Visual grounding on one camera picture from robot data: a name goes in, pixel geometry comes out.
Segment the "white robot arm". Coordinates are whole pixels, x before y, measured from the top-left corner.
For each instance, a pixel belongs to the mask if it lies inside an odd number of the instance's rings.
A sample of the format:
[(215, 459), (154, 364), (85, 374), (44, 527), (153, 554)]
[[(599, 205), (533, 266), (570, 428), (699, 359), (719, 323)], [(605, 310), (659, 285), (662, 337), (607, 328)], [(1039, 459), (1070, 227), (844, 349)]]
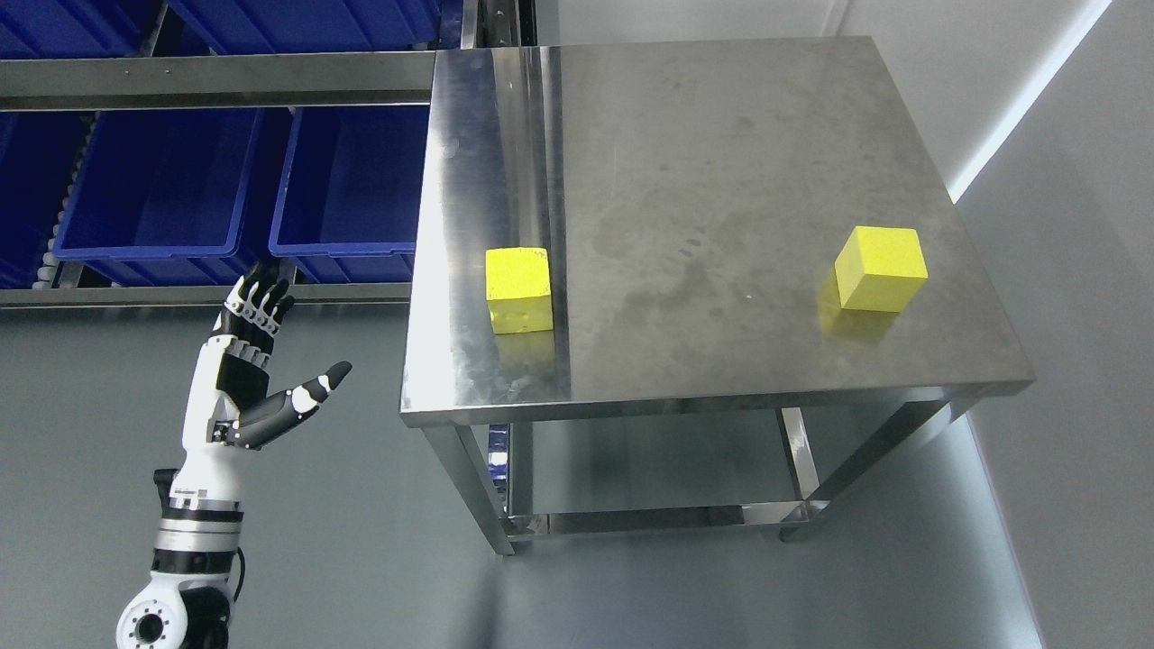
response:
[(256, 264), (230, 288), (198, 346), (181, 432), (183, 461), (153, 473), (160, 501), (148, 584), (123, 607), (120, 648), (225, 648), (246, 562), (243, 469), (253, 453), (316, 415), (350, 361), (272, 391), (268, 364), (292, 308), (278, 267)]

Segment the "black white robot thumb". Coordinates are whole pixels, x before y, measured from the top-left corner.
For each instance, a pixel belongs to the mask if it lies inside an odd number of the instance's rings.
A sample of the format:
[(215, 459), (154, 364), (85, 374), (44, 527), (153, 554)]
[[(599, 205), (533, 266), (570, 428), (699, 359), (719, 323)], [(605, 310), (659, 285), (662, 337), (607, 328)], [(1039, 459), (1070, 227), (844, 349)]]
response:
[(227, 424), (227, 443), (243, 449), (260, 449), (316, 415), (352, 370), (350, 361), (337, 361), (330, 370), (295, 386), (271, 393), (252, 406), (242, 406)]

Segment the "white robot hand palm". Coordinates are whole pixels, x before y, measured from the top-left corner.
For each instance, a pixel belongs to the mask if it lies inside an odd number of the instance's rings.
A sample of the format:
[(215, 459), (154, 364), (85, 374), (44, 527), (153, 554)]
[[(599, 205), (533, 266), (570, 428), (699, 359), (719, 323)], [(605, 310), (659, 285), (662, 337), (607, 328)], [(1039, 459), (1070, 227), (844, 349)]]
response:
[(182, 483), (238, 483), (247, 452), (213, 439), (218, 425), (228, 425), (265, 398), (269, 375), (255, 352), (237, 336), (211, 336), (198, 349), (182, 426), (186, 453)]

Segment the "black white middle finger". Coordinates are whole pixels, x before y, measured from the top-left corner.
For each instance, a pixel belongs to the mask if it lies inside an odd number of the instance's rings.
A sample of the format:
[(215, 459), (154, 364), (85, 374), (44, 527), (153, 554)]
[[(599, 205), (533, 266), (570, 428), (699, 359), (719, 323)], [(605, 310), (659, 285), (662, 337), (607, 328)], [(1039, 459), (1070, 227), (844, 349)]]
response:
[(288, 281), (278, 277), (243, 277), (242, 338), (252, 348), (272, 348), (291, 308)]

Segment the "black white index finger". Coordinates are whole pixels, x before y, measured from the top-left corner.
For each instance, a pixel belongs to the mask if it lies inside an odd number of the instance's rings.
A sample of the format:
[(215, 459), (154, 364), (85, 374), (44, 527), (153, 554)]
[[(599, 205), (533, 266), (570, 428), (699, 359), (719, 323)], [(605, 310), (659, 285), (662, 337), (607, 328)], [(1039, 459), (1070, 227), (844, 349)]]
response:
[(257, 304), (257, 358), (269, 359), (283, 321), (294, 305), (292, 296), (265, 294)]

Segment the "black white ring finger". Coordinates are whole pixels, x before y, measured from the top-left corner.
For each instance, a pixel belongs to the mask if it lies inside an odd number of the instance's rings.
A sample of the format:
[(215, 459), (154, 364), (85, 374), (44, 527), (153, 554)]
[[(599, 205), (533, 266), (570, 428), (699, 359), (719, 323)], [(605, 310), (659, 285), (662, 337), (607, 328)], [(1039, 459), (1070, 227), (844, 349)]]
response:
[(246, 342), (268, 342), (275, 336), (275, 311), (279, 305), (276, 268), (256, 263), (237, 279), (215, 318), (215, 333)]

